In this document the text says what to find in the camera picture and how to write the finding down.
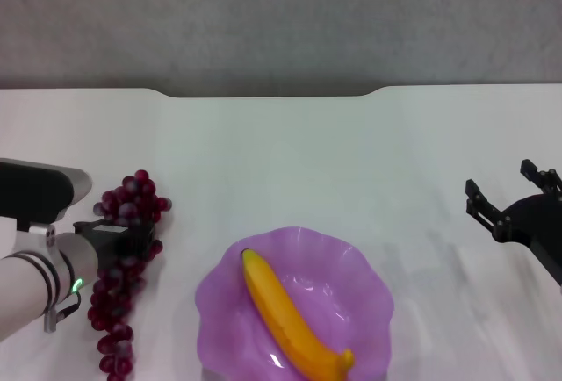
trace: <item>table surface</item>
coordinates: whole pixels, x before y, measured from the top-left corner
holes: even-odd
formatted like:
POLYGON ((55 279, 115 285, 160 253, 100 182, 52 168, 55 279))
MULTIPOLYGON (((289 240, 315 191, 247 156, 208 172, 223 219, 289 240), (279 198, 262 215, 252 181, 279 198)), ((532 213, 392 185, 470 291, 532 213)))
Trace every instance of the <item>table surface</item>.
MULTIPOLYGON (((537 193, 519 165, 562 170, 561 100, 561 85, 229 99, 4 90, 0 156, 91 174, 59 232, 92 219, 101 193, 139 168, 173 198, 131 322, 137 381, 218 379, 198 361, 195 289, 228 245, 282 226, 351 242, 388 284, 388 381, 553 380, 559 287, 527 249, 495 243, 465 214, 464 189, 474 178, 499 208, 537 193)), ((0 255, 14 232, 0 222, 0 255)), ((4 341, 0 379, 104 379, 87 309, 56 334, 38 320, 4 341)))

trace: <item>plastic banana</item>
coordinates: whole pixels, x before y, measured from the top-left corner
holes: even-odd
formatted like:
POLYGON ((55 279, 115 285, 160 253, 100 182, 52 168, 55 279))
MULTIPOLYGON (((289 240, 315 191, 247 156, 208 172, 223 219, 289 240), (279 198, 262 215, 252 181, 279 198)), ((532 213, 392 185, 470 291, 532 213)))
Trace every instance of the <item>plastic banana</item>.
POLYGON ((355 360, 319 341, 292 303, 271 266, 251 249, 242 252, 244 278, 256 308, 292 365, 310 381, 345 381, 355 360))

